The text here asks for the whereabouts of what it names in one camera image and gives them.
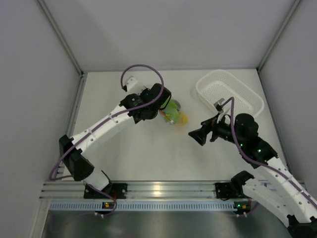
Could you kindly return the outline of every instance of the gray wall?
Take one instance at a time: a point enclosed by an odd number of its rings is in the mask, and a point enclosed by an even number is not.
[[[317,197],[317,1],[305,0],[261,73],[295,176]]]
[[[0,32],[0,236],[25,238],[78,75],[34,0],[2,0]]]
[[[83,70],[256,67],[293,0],[45,0]]]

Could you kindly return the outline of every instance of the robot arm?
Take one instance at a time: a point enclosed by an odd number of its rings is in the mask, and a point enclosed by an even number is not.
[[[298,181],[289,173],[276,151],[258,135],[259,125],[249,114],[239,114],[231,122],[226,122],[224,114],[228,105],[217,104],[218,115],[201,123],[198,130],[189,132],[200,145],[206,143],[207,135],[212,132],[210,142],[217,138],[236,144],[242,158],[254,170],[264,176],[276,189],[277,194],[261,185],[253,175],[242,171],[231,179],[226,197],[251,197],[272,212],[287,227],[292,237],[315,238],[317,235],[317,202]]]
[[[63,161],[75,181],[84,181],[94,188],[108,193],[112,183],[108,176],[89,162],[87,158],[111,137],[135,125],[141,120],[153,119],[166,101],[171,97],[171,92],[163,88],[161,96],[149,104],[161,91],[162,85],[156,83],[151,89],[144,87],[131,77],[126,83],[127,95],[112,112],[96,124],[83,132],[69,138],[64,135],[59,139],[59,149]]]

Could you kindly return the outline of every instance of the white table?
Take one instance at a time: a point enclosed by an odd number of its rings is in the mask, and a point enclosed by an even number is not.
[[[88,159],[111,180],[229,180],[242,170],[252,170],[235,145],[218,139],[202,147],[188,136],[189,131],[200,127],[200,122],[214,116],[198,99],[195,89],[196,82],[210,71],[161,71],[166,88],[188,116],[187,125],[168,125],[158,115],[117,134]],[[264,110],[256,117],[260,137],[284,160],[256,70],[228,71],[263,98]],[[151,71],[128,72],[126,78],[131,75],[148,87],[159,82]],[[74,134],[106,116],[125,97],[120,76],[121,72],[88,73]]]

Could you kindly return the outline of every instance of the perforated plastic basket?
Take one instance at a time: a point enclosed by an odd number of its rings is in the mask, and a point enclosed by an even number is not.
[[[225,70],[215,70],[202,77],[196,84],[198,96],[213,112],[219,99],[234,97],[234,116],[248,113],[253,117],[264,108],[263,99],[247,85]]]

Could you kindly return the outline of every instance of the perforated rail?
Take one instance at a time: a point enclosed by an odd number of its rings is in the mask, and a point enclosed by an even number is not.
[[[53,211],[109,211],[103,208],[101,201],[86,202],[64,202],[55,201],[51,203],[50,210]],[[135,202],[118,201],[117,211],[236,211],[234,203],[231,201],[211,201],[211,202]]]

